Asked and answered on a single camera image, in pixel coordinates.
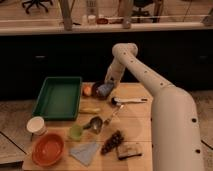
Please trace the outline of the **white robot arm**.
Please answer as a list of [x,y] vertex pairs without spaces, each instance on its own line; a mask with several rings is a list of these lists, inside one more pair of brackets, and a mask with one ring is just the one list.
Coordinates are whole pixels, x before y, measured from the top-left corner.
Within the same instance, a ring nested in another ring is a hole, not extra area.
[[205,171],[197,107],[192,96],[136,58],[135,43],[117,43],[105,81],[115,86],[125,69],[153,96],[151,136],[153,171]]

